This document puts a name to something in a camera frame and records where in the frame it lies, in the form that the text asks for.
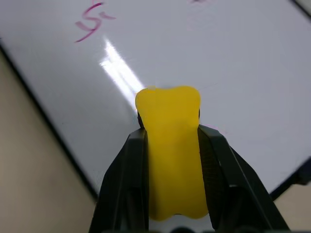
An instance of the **yellow foam block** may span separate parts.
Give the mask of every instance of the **yellow foam block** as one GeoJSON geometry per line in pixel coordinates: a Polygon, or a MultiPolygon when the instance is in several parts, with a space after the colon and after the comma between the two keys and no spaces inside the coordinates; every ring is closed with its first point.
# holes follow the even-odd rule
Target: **yellow foam block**
{"type": "Polygon", "coordinates": [[[207,214],[199,142],[199,92],[188,86],[144,89],[136,107],[148,134],[149,216],[207,214]]]}

